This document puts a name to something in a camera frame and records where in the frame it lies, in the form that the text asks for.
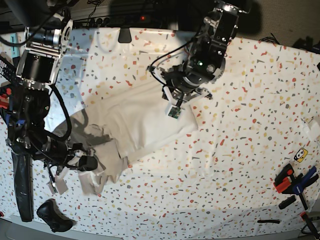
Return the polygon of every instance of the clamp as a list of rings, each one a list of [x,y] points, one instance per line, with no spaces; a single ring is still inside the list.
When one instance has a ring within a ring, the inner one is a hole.
[[[279,204],[279,208],[284,209],[290,204],[294,203],[296,201],[296,197],[294,195],[297,195],[300,197],[304,209],[307,210],[308,205],[303,195],[303,192],[305,188],[309,187],[318,180],[318,174],[313,176],[316,172],[317,168],[313,166],[312,168],[310,168],[310,170],[307,172],[305,176],[302,173],[300,173],[298,177],[295,177],[295,171],[292,165],[290,163],[287,164],[276,176],[273,185],[278,193],[290,194],[293,196],[282,201]]]
[[[305,211],[300,214],[300,217],[306,223],[306,226],[304,226],[304,228],[301,230],[301,232],[303,232],[303,230],[306,227],[308,227],[311,232],[311,235],[313,235],[315,237],[315,239],[319,240],[320,234],[318,233],[317,228],[315,227],[314,223],[312,222],[312,218],[309,218],[308,214]]]

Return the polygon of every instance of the terrazzo patterned tablecloth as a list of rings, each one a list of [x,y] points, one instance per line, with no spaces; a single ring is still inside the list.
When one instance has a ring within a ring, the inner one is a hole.
[[[147,66],[192,36],[130,31],[131,43],[118,43],[117,28],[72,31],[57,81],[70,115],[154,81]],[[10,48],[0,48],[10,53]],[[180,51],[161,67],[179,64],[186,55]],[[301,202],[280,210],[278,204],[288,195],[276,193],[273,179],[301,147],[308,155],[302,163],[293,162],[296,173],[319,167],[317,144],[300,128],[301,118],[319,114],[319,62],[320,56],[310,52],[235,38],[224,75],[206,86],[213,100],[192,106],[198,131],[130,163],[119,181],[106,185],[98,196],[84,196],[77,174],[70,171],[65,178],[69,190],[54,196],[60,210],[77,221],[73,230],[123,239],[235,238],[300,229]],[[49,130],[64,121],[57,99],[51,100]],[[0,210],[9,218],[19,213],[6,134],[1,121]],[[34,211],[53,197],[48,181],[43,164],[33,161]],[[319,183],[304,191],[311,206]],[[281,223],[259,224],[260,219]]]

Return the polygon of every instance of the black cylinder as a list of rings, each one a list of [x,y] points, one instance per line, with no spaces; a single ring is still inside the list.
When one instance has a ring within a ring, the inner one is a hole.
[[[33,34],[33,31],[29,31],[28,37]],[[54,30],[39,30],[32,38],[33,42],[37,42],[45,45],[53,45],[54,44]]]
[[[22,77],[39,83],[49,83],[54,61],[53,58],[28,53]]]
[[[50,157],[54,160],[53,164],[64,165],[68,155],[68,146],[64,141],[57,141],[48,137],[43,129],[33,129],[29,131],[29,137],[32,145],[35,145],[34,154],[36,159],[41,159],[39,156]]]

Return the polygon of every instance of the screw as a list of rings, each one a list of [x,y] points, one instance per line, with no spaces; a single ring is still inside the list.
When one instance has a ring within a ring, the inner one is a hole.
[[[203,19],[203,22],[204,22],[205,24],[210,24],[210,23],[211,23],[211,18],[208,17],[208,16],[206,16],[206,17]]]
[[[215,66],[213,64],[209,64],[208,67],[206,68],[206,71],[208,73],[213,73],[215,71]]]

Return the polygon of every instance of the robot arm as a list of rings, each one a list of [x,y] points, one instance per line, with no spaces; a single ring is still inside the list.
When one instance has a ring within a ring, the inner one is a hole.
[[[97,168],[98,162],[81,143],[75,143],[71,148],[67,145],[72,125],[64,101],[55,87],[73,26],[69,8],[59,5],[52,12],[45,0],[6,2],[26,25],[25,38],[29,39],[16,70],[17,77],[8,79],[11,84],[0,88],[0,93],[6,93],[9,98],[0,115],[8,128],[6,141],[12,150],[17,206],[22,221],[30,222],[33,219],[31,158],[43,161],[50,176],[50,189],[55,192],[52,166],[57,166],[58,175],[63,168],[91,171]],[[49,88],[57,96],[66,117],[67,131],[63,136],[45,130],[44,118],[50,110]]]
[[[225,53],[228,44],[236,36],[240,13],[247,12],[238,6],[216,0],[213,11],[203,19],[199,35],[194,37],[187,60],[168,71],[149,67],[163,83],[162,97],[169,101],[167,115],[178,119],[183,107],[203,97],[212,99],[209,91],[201,85],[215,83],[222,76],[226,64]]]

